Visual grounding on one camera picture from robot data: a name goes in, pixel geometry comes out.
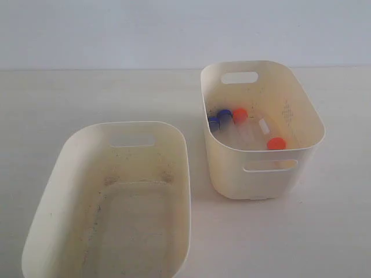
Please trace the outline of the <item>orange-capped clear tube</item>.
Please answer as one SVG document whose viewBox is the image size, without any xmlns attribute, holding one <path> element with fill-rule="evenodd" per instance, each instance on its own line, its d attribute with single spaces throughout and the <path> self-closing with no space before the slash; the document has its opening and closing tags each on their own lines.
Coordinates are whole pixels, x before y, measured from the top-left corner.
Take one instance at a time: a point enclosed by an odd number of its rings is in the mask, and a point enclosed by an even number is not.
<svg viewBox="0 0 371 278">
<path fill-rule="evenodd" d="M 237 108 L 233 110 L 232 115 L 241 139 L 246 147 L 251 149 L 255 138 L 252 124 L 249 122 L 248 112 L 244 108 Z"/>
<path fill-rule="evenodd" d="M 276 123 L 267 116 L 258 121 L 266 147 L 270 151 L 286 149 L 286 140 L 282 137 Z"/>
</svg>

